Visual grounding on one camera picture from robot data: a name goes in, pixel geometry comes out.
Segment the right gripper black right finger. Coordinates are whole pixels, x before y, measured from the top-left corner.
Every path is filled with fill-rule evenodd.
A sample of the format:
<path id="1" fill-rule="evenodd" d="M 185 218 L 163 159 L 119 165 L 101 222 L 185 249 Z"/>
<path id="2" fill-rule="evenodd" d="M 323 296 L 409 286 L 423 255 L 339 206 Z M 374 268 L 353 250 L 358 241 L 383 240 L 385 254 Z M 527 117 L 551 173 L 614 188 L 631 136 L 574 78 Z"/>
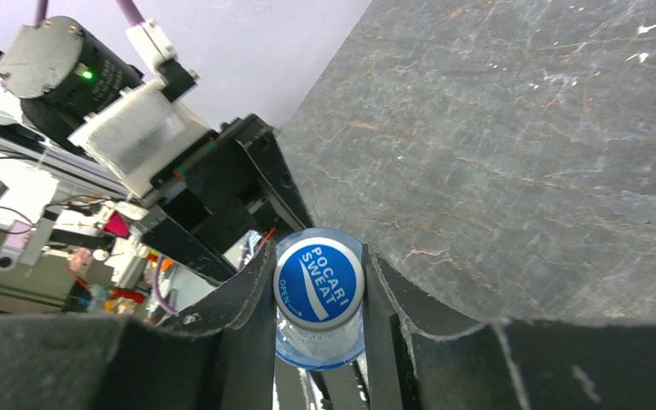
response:
<path id="1" fill-rule="evenodd" d="M 372 246 L 364 332 L 374 409 L 656 409 L 656 322 L 470 318 Z"/>

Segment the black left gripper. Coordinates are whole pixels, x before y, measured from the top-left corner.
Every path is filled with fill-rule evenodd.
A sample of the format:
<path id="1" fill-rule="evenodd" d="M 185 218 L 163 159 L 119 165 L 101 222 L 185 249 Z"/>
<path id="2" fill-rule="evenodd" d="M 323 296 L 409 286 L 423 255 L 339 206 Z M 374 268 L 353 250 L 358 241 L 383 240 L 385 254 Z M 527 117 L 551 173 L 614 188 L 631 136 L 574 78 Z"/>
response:
<path id="1" fill-rule="evenodd" d="M 256 114 L 204 132 L 150 180 L 142 243 L 220 284 L 236 274 L 225 253 L 247 231 L 279 239 L 313 226 L 277 135 Z"/>

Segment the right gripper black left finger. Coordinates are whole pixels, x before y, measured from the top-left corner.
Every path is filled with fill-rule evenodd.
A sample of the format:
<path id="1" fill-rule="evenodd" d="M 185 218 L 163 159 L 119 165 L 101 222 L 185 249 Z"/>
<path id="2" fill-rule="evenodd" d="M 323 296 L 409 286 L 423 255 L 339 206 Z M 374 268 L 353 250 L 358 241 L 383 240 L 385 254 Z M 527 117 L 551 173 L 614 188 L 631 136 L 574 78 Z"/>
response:
<path id="1" fill-rule="evenodd" d="M 0 409 L 268 409 L 276 251 L 162 325 L 0 314 Z"/>

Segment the blue labelled Pocari bottle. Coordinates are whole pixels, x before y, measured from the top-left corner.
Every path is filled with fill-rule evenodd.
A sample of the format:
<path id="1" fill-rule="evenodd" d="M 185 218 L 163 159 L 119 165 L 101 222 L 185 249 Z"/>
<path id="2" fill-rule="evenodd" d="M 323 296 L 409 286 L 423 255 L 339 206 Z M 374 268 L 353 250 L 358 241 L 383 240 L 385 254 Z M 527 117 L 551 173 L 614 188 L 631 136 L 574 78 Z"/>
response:
<path id="1" fill-rule="evenodd" d="M 312 372 L 356 361 L 365 351 L 361 242 L 314 227 L 279 240 L 276 251 L 277 357 Z"/>

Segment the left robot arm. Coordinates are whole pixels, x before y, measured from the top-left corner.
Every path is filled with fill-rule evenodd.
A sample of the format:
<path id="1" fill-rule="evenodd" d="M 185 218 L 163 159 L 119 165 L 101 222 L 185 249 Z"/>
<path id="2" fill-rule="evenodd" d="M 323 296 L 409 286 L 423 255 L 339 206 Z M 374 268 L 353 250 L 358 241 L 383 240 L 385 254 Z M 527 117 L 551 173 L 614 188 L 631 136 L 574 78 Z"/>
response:
<path id="1" fill-rule="evenodd" d="M 235 274 L 225 252 L 247 231 L 311 227 L 274 128 L 251 114 L 212 129 L 184 103 L 198 77 L 158 24 L 127 35 L 152 80 L 75 19 L 54 16 L 0 52 L 0 85 L 28 125 L 108 169 L 139 202 L 141 243 L 208 281 Z"/>

